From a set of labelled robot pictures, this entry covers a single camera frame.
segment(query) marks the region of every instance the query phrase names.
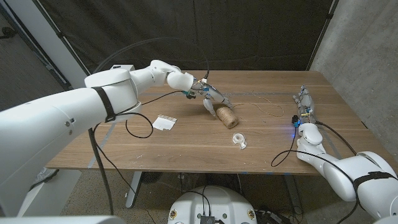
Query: black backdrop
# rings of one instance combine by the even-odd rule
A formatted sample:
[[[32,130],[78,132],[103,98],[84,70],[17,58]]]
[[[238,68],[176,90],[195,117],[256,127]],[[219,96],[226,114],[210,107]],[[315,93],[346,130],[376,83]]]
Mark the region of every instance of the black backdrop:
[[[40,0],[89,71],[114,51],[154,37],[197,44],[211,70],[305,70],[332,0]],[[142,45],[111,64],[160,59],[204,70],[194,47],[175,40]]]

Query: table leg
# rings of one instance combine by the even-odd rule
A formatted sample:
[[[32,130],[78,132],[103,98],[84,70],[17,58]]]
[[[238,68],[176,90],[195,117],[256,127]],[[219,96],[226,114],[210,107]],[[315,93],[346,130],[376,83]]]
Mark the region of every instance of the table leg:
[[[129,189],[129,193],[127,195],[126,200],[126,208],[132,208],[134,206],[134,202],[136,201],[137,191],[139,189],[139,184],[141,182],[141,171],[135,171],[131,180],[131,187],[134,189],[136,193],[134,193],[131,189]]]
[[[287,190],[289,191],[290,199],[292,202],[293,210],[296,214],[302,213],[301,202],[299,198],[299,192],[297,191],[296,182],[294,181],[293,175],[284,175]]]

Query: robotic hand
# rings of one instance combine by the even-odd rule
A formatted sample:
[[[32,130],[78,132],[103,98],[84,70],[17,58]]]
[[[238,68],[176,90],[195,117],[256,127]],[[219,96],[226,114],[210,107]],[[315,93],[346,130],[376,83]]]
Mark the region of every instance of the robotic hand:
[[[216,116],[216,112],[214,111],[213,104],[211,103],[211,98],[219,103],[225,104],[229,108],[232,108],[232,104],[229,102],[229,99],[223,96],[212,85],[207,84],[205,79],[197,80],[194,78],[191,89],[189,89],[189,91],[185,91],[184,93],[188,99],[196,98],[196,94],[204,95],[205,99],[203,100],[203,105],[205,105],[205,108],[213,116]]]
[[[304,86],[299,97],[300,100],[296,100],[294,96],[300,108],[299,115],[309,123],[299,124],[298,133],[301,138],[297,140],[297,157],[314,166],[343,200],[352,202],[358,198],[360,205],[373,218],[378,220],[396,216],[398,179],[391,166],[382,157],[369,151],[340,160],[327,154],[322,146],[322,135],[318,127],[312,123],[313,101]],[[310,153],[322,159],[300,152]],[[339,167],[349,178],[323,159]]]

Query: black cable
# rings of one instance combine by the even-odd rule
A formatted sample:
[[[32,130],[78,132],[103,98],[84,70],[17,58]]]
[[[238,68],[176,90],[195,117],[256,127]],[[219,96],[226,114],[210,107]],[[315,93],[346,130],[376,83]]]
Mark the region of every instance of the black cable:
[[[156,224],[156,222],[155,222],[154,218],[152,218],[152,215],[150,215],[150,213],[149,213],[148,209],[146,209],[146,211],[147,211],[148,215],[150,216],[150,218],[152,219],[152,221],[153,221],[153,222]]]
[[[161,97],[158,97],[158,98],[156,98],[156,99],[154,99],[154,100],[148,101],[148,102],[146,102],[146,103],[143,103],[143,104],[141,104],[141,105],[145,105],[145,104],[147,104],[147,103],[152,103],[153,101],[155,101],[155,100],[158,100],[158,99],[160,99],[160,98],[162,98],[162,97],[164,97],[164,96],[167,96],[167,95],[170,95],[170,94],[173,94],[173,93],[178,93],[178,92],[183,92],[183,91],[181,91],[181,90],[178,90],[178,91],[173,91],[173,92],[171,92],[171,93],[164,94],[164,95],[163,95],[163,96],[161,96]]]
[[[118,113],[116,116],[127,115],[127,114],[136,114],[136,115],[142,116],[143,118],[145,118],[149,122],[150,128],[151,128],[150,134],[148,136],[144,136],[144,137],[136,136],[136,135],[134,135],[133,133],[130,132],[130,130],[129,130],[128,126],[127,126],[127,120],[126,120],[126,130],[127,130],[127,132],[129,134],[131,134],[132,136],[134,136],[136,138],[149,138],[149,136],[152,135],[152,133],[154,132],[154,126],[152,125],[151,121],[149,121],[149,119],[145,115],[140,114],[140,113],[129,112],[129,113]]]
[[[333,133],[335,133],[349,147],[351,152],[353,152],[354,156],[356,156],[356,151],[351,147],[351,145],[339,133],[337,133],[337,131],[335,131],[333,128],[329,127],[328,125],[326,125],[326,124],[324,124],[324,123],[322,123],[320,121],[315,121],[315,124],[319,124],[319,125],[325,126],[330,131],[333,131]]]
[[[101,172],[102,180],[105,185],[106,194],[108,195],[109,209],[111,210],[111,215],[113,215],[113,202],[112,202],[111,188],[109,187],[108,179],[106,178],[106,174],[105,174],[104,165],[102,164],[100,154],[98,153],[98,150],[97,150],[98,144],[95,141],[94,131],[92,128],[90,128],[88,130],[88,135],[90,137],[90,142],[91,142],[91,146],[93,147],[95,159],[97,160],[99,171]]]
[[[95,126],[95,128],[94,128],[94,133],[93,133],[93,134],[94,134],[94,138],[95,138],[95,130],[97,129],[98,125],[100,125],[100,124],[97,124],[97,125]],[[130,187],[130,189],[134,192],[134,194],[136,194],[136,191],[131,187],[131,185],[129,184],[129,182],[123,177],[122,173],[121,173],[120,170],[116,167],[116,165],[106,156],[105,152],[104,152],[104,151],[102,150],[102,148],[98,145],[98,143],[96,142],[96,140],[95,140],[95,144],[96,144],[98,150],[102,153],[102,155],[104,155],[105,159],[106,159],[110,164],[112,164],[112,166],[113,166],[113,167],[116,169],[116,171],[119,173],[119,175],[120,175],[120,177],[122,178],[122,180],[125,181],[125,183]]]
[[[201,193],[199,193],[199,192],[194,192],[194,191],[192,191],[192,190],[189,190],[189,191],[187,191],[187,192],[191,192],[191,193],[195,193],[195,194],[200,194],[201,196],[202,196],[202,198],[204,197],[205,199],[206,199],[206,201],[207,201],[207,204],[209,205],[209,216],[211,215],[211,209],[210,209],[210,202],[209,202],[209,200],[207,199],[207,197],[204,195],[204,194],[201,194]],[[203,202],[203,215],[205,215],[205,203]]]
[[[351,216],[351,215],[355,212],[356,207],[358,206],[358,204],[359,204],[359,200],[358,200],[358,198],[357,198],[356,203],[355,203],[353,209],[349,212],[349,214],[347,214],[344,218],[342,218],[337,224],[340,224],[342,221],[346,220],[349,216]]]
[[[203,203],[203,214],[205,214],[205,200],[203,199],[205,196],[205,189],[207,187],[207,184],[204,186],[203,190],[201,191],[201,201]]]
[[[184,42],[184,43],[186,43],[188,45],[195,46],[201,52],[201,54],[203,55],[203,58],[206,60],[207,72],[206,72],[206,75],[203,78],[206,79],[209,76],[210,65],[209,65],[209,60],[207,59],[206,54],[204,53],[204,51],[201,48],[199,48],[199,46],[197,46],[196,44],[191,43],[191,42],[189,42],[187,40],[183,40],[183,39],[177,38],[177,37],[158,37],[158,38],[153,38],[153,39],[147,39],[147,40],[142,40],[142,41],[136,42],[134,44],[128,45],[126,47],[123,47],[122,49],[119,49],[118,51],[116,51],[115,53],[113,53],[109,57],[107,57],[105,60],[103,60],[97,66],[97,68],[94,70],[93,73],[99,72],[105,66],[105,64],[107,64],[110,60],[112,60],[113,58],[115,58],[119,54],[121,54],[121,53],[123,53],[123,52],[125,52],[125,51],[127,51],[127,50],[129,50],[129,49],[131,49],[133,47],[137,47],[137,46],[140,46],[142,44],[148,44],[148,43],[151,43],[151,42],[163,41],[163,40],[178,40],[178,41]]]
[[[294,128],[294,137],[293,137],[292,145],[290,146],[290,149],[287,151],[287,152],[288,152],[287,155],[286,155],[278,164],[272,165],[272,163],[274,163],[275,159],[278,158],[280,154],[278,154],[277,156],[275,156],[275,158],[274,158],[274,159],[272,160],[272,162],[271,162],[271,166],[272,166],[272,167],[276,167],[276,166],[278,166],[279,164],[281,164],[283,161],[285,161],[285,159],[287,158],[287,156],[290,154],[290,152],[292,151],[292,148],[293,148],[294,139],[296,138],[296,132],[297,132],[297,128]]]
[[[181,194],[182,194],[182,173],[180,173],[180,182],[181,182]]]
[[[150,123],[150,126],[151,126],[151,128],[152,128],[151,133],[150,133],[147,137],[139,137],[139,136],[135,136],[135,135],[133,135],[132,133],[130,133],[130,131],[128,130],[127,125],[126,125],[127,131],[128,131],[132,136],[137,137],[137,138],[148,138],[149,136],[151,136],[151,134],[154,132],[154,127],[153,127],[152,123],[149,121],[149,119],[148,119],[145,115],[140,114],[140,113],[130,112],[130,113],[118,113],[116,116],[127,115],[127,114],[136,114],[136,115],[142,116],[143,118],[145,118],[145,119]],[[104,155],[105,159],[106,159],[110,164],[112,164],[112,166],[113,166],[113,167],[116,169],[116,171],[119,173],[119,175],[120,175],[120,177],[122,178],[122,180],[125,181],[125,183],[130,187],[130,189],[134,192],[134,194],[136,194],[136,191],[131,187],[131,185],[129,184],[129,182],[123,177],[123,175],[122,175],[122,173],[120,172],[120,170],[119,170],[119,169],[116,167],[116,165],[106,156],[105,152],[104,152],[104,151],[102,150],[102,148],[98,145],[98,143],[97,143],[97,141],[96,141],[96,139],[95,139],[95,131],[96,131],[98,125],[100,125],[100,124],[97,124],[97,125],[94,127],[94,130],[91,128],[92,134],[90,133],[90,130],[88,131],[88,133],[89,133],[89,135],[90,135],[90,141],[91,141],[91,145],[93,146],[93,149],[94,149],[94,148],[97,148],[97,149],[102,153],[102,155]],[[98,161],[99,169],[102,170],[102,169],[104,169],[104,166],[102,165],[102,162],[98,160],[98,158],[97,158],[97,156],[96,156],[96,159],[97,159],[97,161]],[[104,183],[106,182],[105,188],[108,189],[108,188],[109,188],[109,184],[108,184],[108,180],[106,179],[106,175],[103,176],[103,179],[104,179]]]
[[[352,183],[352,185],[354,185],[354,180],[351,179],[351,178],[349,177],[349,175],[348,175],[346,172],[344,172],[342,169],[340,169],[336,164],[330,162],[330,161],[327,160],[327,159],[324,159],[324,158],[322,158],[322,157],[319,157],[319,156],[316,156],[316,155],[314,155],[314,154],[307,153],[307,152],[301,152],[301,151],[291,150],[291,149],[286,150],[286,151],[283,151],[283,152],[280,152],[280,153],[279,153],[278,155],[276,155],[275,158],[272,160],[271,166],[272,166],[272,167],[275,167],[275,166],[272,165],[272,163],[273,163],[273,162],[275,161],[275,159],[277,159],[280,155],[282,155],[283,153],[286,153],[286,152],[288,152],[288,153],[290,153],[290,152],[298,152],[298,153],[306,154],[306,155],[313,156],[313,157],[316,157],[316,158],[318,158],[318,159],[321,159],[321,160],[323,160],[323,161],[329,163],[330,165],[332,165],[332,166],[335,167],[336,169],[338,169],[343,175],[345,175],[345,176],[348,178],[348,180]],[[340,224],[342,221],[344,221],[345,219],[347,219],[347,218],[348,218],[350,215],[352,215],[352,214],[354,213],[354,211],[356,210],[357,206],[359,205],[359,198],[358,198],[358,194],[357,194],[356,192],[355,192],[355,196],[356,196],[356,203],[355,203],[354,208],[352,209],[352,211],[349,212],[349,214],[347,214],[345,217],[343,217],[337,224]]]

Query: twine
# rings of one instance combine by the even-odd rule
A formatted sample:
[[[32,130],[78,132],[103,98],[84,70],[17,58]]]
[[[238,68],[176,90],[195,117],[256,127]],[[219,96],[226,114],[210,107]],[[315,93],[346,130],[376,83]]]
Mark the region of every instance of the twine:
[[[227,128],[233,128],[239,123],[238,117],[227,106],[219,107],[216,114]]]

